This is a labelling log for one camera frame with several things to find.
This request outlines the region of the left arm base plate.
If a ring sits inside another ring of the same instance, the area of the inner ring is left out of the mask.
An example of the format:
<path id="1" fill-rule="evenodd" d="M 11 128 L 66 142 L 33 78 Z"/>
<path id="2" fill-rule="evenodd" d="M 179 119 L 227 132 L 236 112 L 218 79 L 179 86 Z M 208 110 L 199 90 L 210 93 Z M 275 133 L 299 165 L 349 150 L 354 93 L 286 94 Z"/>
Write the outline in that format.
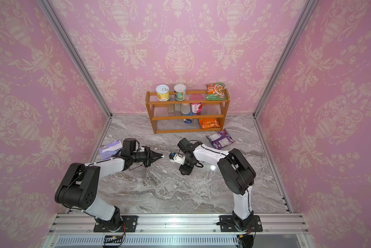
<path id="1" fill-rule="evenodd" d="M 103 232 L 126 232 L 134 233 L 137 227 L 138 216 L 121 216 L 120 220 L 102 221 L 95 220 L 93 231 L 95 233 Z"/>

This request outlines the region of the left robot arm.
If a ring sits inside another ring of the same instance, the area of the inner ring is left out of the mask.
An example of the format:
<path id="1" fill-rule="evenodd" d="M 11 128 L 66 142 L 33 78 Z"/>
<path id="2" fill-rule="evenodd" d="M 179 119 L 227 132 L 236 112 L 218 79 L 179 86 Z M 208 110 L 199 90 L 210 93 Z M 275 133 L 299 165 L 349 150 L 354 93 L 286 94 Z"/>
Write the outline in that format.
<path id="1" fill-rule="evenodd" d="M 109 159 L 95 163 L 72 163 L 55 193 L 55 202 L 68 209 L 78 209 L 95 219 L 95 232 L 126 232 L 120 209 L 98 196 L 100 179 L 128 170 L 134 163 L 144 167 L 164 155 L 141 146 L 134 138 L 126 138 L 122 148 Z"/>

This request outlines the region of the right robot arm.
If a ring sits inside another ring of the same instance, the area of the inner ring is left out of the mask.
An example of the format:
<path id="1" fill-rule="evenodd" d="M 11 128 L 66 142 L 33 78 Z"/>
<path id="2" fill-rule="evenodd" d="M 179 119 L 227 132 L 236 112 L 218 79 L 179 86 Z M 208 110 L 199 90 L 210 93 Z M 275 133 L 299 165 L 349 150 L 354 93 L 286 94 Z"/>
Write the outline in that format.
<path id="1" fill-rule="evenodd" d="M 182 175 L 190 175 L 194 167 L 208 163 L 218 167 L 227 188 L 233 193 L 234 225 L 239 231 L 250 233 L 257 230 L 258 220 L 251 204 L 251 191 L 256 172 L 238 149 L 221 151 L 210 148 L 200 141 L 191 143 L 183 138 L 179 143 L 179 152 L 171 153 L 171 162 L 180 165 Z"/>

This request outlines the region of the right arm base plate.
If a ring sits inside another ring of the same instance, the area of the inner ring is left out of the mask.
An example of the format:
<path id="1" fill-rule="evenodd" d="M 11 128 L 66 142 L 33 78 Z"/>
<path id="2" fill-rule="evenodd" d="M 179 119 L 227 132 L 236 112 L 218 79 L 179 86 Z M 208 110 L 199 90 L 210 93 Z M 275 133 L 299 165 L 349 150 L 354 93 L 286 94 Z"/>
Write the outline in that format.
<path id="1" fill-rule="evenodd" d="M 221 232 L 263 232 L 260 216 L 251 215 L 245 220 L 241 220 L 236 215 L 219 216 L 219 221 L 216 223 Z"/>

